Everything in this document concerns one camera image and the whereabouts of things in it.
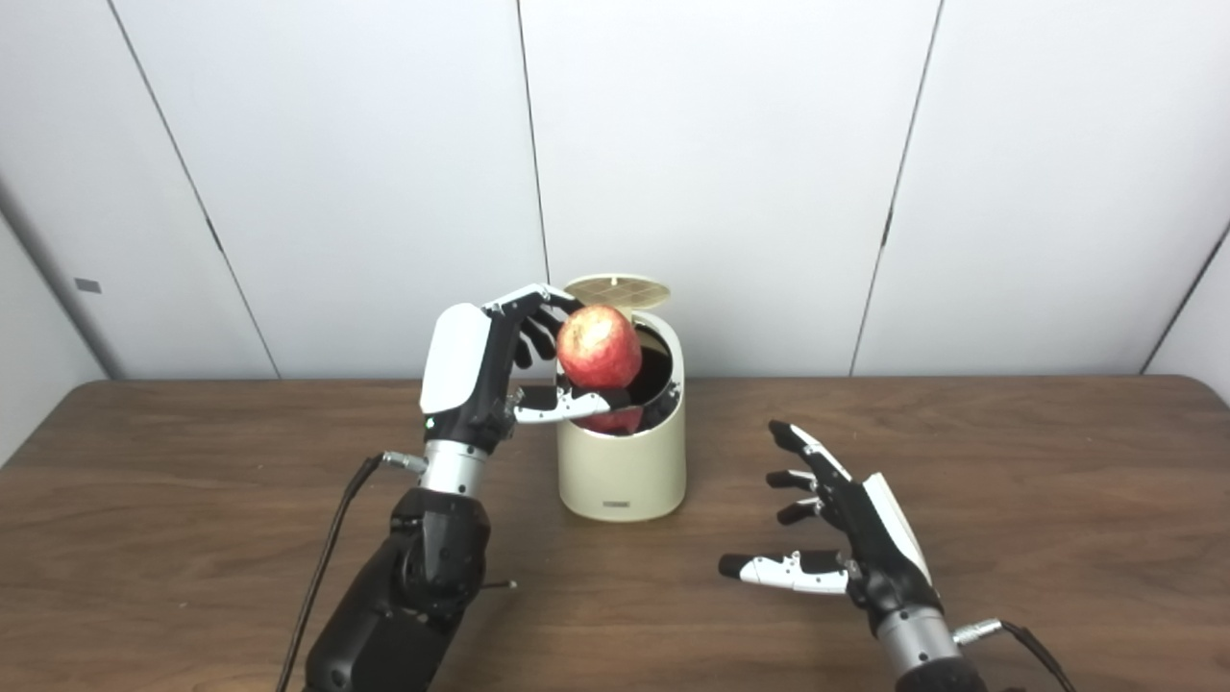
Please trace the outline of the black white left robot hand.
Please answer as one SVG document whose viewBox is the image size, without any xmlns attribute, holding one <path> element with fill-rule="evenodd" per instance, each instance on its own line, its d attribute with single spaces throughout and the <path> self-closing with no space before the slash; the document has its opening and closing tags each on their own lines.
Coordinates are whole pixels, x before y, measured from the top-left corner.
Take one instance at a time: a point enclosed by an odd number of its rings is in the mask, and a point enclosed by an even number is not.
<svg viewBox="0 0 1230 692">
<path fill-rule="evenodd" d="M 419 395 L 426 441 L 493 454 L 519 425 L 631 408 L 626 388 L 563 383 L 510 390 L 517 368 L 556 359 L 562 321 L 554 313 L 572 315 L 583 306 L 557 286 L 529 284 L 488 304 L 448 307 L 435 320 Z"/>
</svg>

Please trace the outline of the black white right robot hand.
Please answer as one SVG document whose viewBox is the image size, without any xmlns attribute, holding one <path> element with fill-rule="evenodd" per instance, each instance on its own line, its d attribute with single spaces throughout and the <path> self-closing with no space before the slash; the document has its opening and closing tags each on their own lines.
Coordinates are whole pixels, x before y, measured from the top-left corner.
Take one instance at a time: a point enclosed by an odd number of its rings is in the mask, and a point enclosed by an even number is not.
<svg viewBox="0 0 1230 692">
<path fill-rule="evenodd" d="M 800 594 L 845 595 L 878 631 L 907 608 L 941 613 L 919 540 L 883 474 L 856 479 L 818 438 L 791 422 L 768 424 L 781 450 L 807 470 L 776 470 L 765 477 L 774 489 L 798 489 L 808 497 L 784 506 L 782 526 L 820 517 L 847 540 L 845 549 L 795 549 L 784 556 L 721 556 L 720 575 Z"/>
</svg>

